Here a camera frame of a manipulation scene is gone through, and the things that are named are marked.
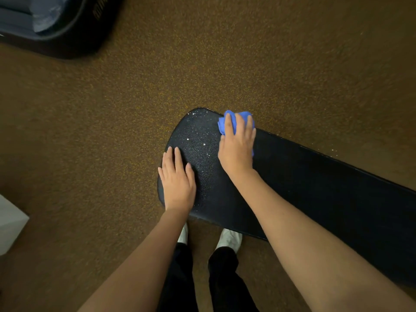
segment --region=sneaker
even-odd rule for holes
[[[186,222],[180,233],[178,243],[188,244],[188,224]]]
[[[242,234],[238,233],[236,231],[231,231],[228,229],[224,229],[221,232],[221,236],[220,236],[220,240],[218,241],[217,244],[217,248],[222,247],[222,246],[228,246],[231,247],[234,252],[237,253],[238,249],[241,246],[241,241],[242,241]]]

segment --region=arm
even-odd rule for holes
[[[254,137],[240,116],[234,136],[226,118],[218,157],[311,310],[416,311],[406,293],[260,178],[252,168]]]
[[[195,200],[195,178],[184,166],[178,148],[172,148],[159,167],[166,211],[159,223],[86,301],[79,312],[155,311],[176,242]]]

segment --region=white object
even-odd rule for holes
[[[10,249],[28,220],[27,215],[0,195],[0,255]]]
[[[178,243],[188,244],[188,224],[186,222],[180,233]]]
[[[222,247],[222,246],[228,246],[231,247],[234,252],[238,252],[238,249],[241,246],[241,242],[242,242],[242,234],[238,233],[236,231],[231,231],[228,229],[224,229],[221,232],[221,236],[220,236],[220,240],[218,241],[217,244],[217,248]]]

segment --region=hand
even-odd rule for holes
[[[163,153],[162,167],[159,176],[162,180],[166,210],[179,210],[189,214],[195,202],[195,175],[190,163],[184,165],[180,150],[175,148],[175,164],[172,158],[172,147]]]
[[[218,158],[221,166],[230,178],[253,168],[252,150],[256,128],[253,118],[248,116],[247,126],[240,114],[236,114],[236,134],[232,128],[231,116],[226,115],[225,136],[221,136]]]

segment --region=white box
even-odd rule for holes
[[[27,215],[0,195],[0,255],[10,249],[28,220]]]

